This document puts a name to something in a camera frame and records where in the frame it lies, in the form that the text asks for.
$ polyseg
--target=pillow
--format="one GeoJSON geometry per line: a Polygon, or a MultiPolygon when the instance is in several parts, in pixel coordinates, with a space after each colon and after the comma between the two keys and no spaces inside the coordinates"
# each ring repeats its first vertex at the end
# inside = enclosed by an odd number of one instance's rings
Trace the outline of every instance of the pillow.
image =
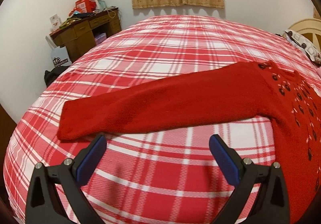
{"type": "Polygon", "coordinates": [[[305,53],[314,64],[318,66],[321,65],[321,54],[310,40],[290,29],[285,30],[284,32],[286,34],[286,39],[292,45],[305,53]]]}

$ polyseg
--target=wooden desk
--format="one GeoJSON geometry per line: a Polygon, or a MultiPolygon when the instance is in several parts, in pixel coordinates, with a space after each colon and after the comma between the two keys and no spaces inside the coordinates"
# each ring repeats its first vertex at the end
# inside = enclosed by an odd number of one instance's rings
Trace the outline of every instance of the wooden desk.
{"type": "Polygon", "coordinates": [[[74,62],[96,45],[95,35],[106,33],[110,37],[120,31],[118,8],[113,8],[75,21],[64,29],[54,31],[50,36],[57,46],[67,48],[69,57],[74,62]]]}

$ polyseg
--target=wooden drawer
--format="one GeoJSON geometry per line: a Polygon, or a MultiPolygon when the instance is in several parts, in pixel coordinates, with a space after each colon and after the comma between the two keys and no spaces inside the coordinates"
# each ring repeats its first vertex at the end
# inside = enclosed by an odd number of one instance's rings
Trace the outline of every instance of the wooden drawer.
{"type": "Polygon", "coordinates": [[[111,29],[111,32],[112,32],[113,35],[116,34],[116,33],[118,33],[118,32],[120,32],[120,31],[121,31],[120,26],[113,27],[113,28],[111,29]]]}
{"type": "Polygon", "coordinates": [[[98,26],[100,26],[100,18],[95,18],[89,21],[89,24],[91,28],[97,28],[98,26]]]}
{"type": "Polygon", "coordinates": [[[80,24],[75,25],[73,27],[73,29],[75,30],[77,37],[79,37],[79,36],[81,36],[91,30],[88,21],[84,21],[80,24]]]}
{"type": "Polygon", "coordinates": [[[81,57],[81,55],[78,52],[76,40],[66,42],[65,47],[67,48],[67,52],[71,62],[75,62],[78,58],[81,57]]]}
{"type": "Polygon", "coordinates": [[[86,34],[83,34],[81,37],[77,38],[76,40],[78,53],[80,56],[87,53],[89,50],[91,50],[93,47],[96,46],[96,41],[94,38],[94,35],[91,31],[87,32],[86,34]]]}
{"type": "Polygon", "coordinates": [[[119,26],[120,26],[120,25],[119,25],[119,19],[115,19],[115,20],[111,21],[111,22],[110,22],[110,25],[111,25],[112,28],[117,28],[117,27],[119,27],[119,26]]]}
{"type": "Polygon", "coordinates": [[[98,18],[100,25],[110,22],[110,17],[108,15],[104,15],[98,18]]]}
{"type": "Polygon", "coordinates": [[[73,27],[71,27],[70,29],[67,29],[66,31],[64,31],[63,33],[60,34],[60,38],[63,44],[74,40],[77,38],[75,31],[73,30],[73,27]]]}
{"type": "Polygon", "coordinates": [[[63,44],[60,35],[56,36],[56,37],[53,39],[53,42],[54,42],[57,46],[61,46],[61,45],[63,44]]]}

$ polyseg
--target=printed logo on bag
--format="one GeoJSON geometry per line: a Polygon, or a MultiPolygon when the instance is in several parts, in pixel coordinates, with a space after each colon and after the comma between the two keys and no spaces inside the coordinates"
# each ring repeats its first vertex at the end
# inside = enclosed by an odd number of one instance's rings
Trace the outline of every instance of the printed logo on bag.
{"type": "Polygon", "coordinates": [[[68,62],[68,59],[64,59],[64,60],[61,60],[60,57],[56,57],[52,60],[54,62],[54,66],[55,67],[58,67],[58,66],[61,66],[63,64],[66,64],[68,62]]]}

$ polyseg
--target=plaid bedsheet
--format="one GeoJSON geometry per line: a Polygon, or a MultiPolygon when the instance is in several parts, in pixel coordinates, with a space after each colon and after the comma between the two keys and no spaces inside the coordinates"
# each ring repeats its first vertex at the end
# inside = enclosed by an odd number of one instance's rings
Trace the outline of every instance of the plaid bedsheet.
{"type": "MultiPolygon", "coordinates": [[[[25,220],[34,165],[40,161],[46,166],[60,164],[88,145],[61,143],[56,138],[65,101],[238,61],[265,60],[275,61],[282,69],[298,70],[320,92],[321,80],[299,50],[279,36],[238,23],[160,16],[108,38],[64,72],[18,123],[4,164],[6,187],[17,216],[25,220]]],[[[272,127],[263,117],[151,134],[106,134],[107,151],[82,190],[106,223],[209,223],[233,191],[208,149],[214,133],[241,157],[264,165],[275,160],[272,127]]],[[[78,222],[62,187],[57,189],[68,216],[78,222]]],[[[247,216],[257,191],[258,186],[239,222],[247,216]]]]}

